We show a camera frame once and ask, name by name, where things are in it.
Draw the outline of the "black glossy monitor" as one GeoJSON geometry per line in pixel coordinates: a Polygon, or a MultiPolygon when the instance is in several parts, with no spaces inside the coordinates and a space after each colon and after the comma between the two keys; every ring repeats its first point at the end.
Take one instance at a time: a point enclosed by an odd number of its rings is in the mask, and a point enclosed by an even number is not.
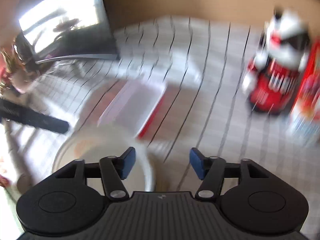
{"type": "Polygon", "coordinates": [[[120,58],[103,0],[20,0],[17,12],[15,48],[22,59],[120,58]]]}

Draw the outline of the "Calbee granola bag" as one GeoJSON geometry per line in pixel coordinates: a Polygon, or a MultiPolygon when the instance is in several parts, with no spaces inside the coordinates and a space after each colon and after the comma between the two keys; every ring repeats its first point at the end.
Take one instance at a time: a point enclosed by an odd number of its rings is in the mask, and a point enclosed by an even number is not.
{"type": "Polygon", "coordinates": [[[319,38],[311,47],[290,113],[289,133],[303,146],[319,144],[319,38]]]}

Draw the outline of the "red white robot figurine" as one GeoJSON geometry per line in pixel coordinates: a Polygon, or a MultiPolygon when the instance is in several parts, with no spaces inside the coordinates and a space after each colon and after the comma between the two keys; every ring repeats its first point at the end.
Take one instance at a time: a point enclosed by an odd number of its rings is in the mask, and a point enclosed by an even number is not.
{"type": "Polygon", "coordinates": [[[308,25],[296,12],[276,7],[241,85],[253,112],[279,115],[287,107],[309,51],[308,25]]]}

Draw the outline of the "red rectangular tray white inside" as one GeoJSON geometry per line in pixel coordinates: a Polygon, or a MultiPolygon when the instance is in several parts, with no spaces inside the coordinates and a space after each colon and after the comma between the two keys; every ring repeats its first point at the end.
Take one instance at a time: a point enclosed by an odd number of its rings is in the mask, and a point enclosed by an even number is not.
{"type": "Polygon", "coordinates": [[[135,137],[143,137],[159,110],[166,90],[166,83],[127,81],[100,116],[98,126],[113,124],[127,129],[135,137]]]}

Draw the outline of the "white grid tablecloth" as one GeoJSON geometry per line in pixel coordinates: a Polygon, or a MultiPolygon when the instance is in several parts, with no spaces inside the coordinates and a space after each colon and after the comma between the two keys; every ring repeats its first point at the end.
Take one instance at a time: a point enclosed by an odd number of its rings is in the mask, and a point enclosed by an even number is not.
{"type": "Polygon", "coordinates": [[[251,113],[241,92],[260,29],[170,16],[115,36],[120,61],[59,62],[31,86],[29,106],[76,131],[96,124],[127,81],[164,84],[163,101],[142,138],[164,189],[196,191],[200,182],[188,156],[197,147],[228,162],[252,159],[304,194],[311,209],[319,207],[319,148],[291,138],[286,118],[251,113]]]}

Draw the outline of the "white paper bowl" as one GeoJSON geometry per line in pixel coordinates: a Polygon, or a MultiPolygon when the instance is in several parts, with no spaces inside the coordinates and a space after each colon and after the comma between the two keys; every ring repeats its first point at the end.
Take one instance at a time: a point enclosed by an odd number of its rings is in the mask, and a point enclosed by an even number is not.
{"type": "Polygon", "coordinates": [[[97,163],[106,156],[118,157],[130,146],[136,150],[136,162],[123,181],[124,186],[129,194],[134,191],[154,191],[155,168],[146,146],[125,129],[113,125],[87,126],[74,133],[58,150],[52,172],[56,172],[74,159],[97,163]]]}

